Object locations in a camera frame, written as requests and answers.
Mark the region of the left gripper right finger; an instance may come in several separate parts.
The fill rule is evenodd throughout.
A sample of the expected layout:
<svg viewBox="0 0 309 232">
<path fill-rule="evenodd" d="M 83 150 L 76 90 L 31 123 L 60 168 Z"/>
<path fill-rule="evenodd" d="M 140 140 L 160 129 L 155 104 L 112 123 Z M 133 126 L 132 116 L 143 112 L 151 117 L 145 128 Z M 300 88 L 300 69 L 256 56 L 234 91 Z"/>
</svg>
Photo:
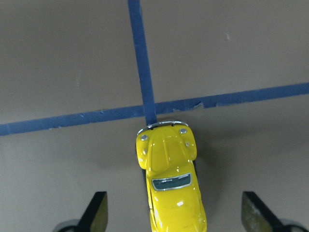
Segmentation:
<svg viewBox="0 0 309 232">
<path fill-rule="evenodd" d="M 247 232 L 307 232 L 296 223 L 283 224 L 253 191 L 244 191 L 241 198 L 241 223 Z"/>
</svg>

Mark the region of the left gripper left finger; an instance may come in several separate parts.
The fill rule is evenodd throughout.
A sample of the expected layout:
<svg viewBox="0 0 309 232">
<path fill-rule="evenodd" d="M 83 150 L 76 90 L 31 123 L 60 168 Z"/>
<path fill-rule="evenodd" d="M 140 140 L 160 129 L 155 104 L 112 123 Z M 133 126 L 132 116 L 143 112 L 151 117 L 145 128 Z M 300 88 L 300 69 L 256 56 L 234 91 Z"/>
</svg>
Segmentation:
<svg viewBox="0 0 309 232">
<path fill-rule="evenodd" d="M 94 194 L 80 219 L 58 224 L 54 232 L 105 232 L 108 225 L 108 196 L 106 191 Z"/>
</svg>

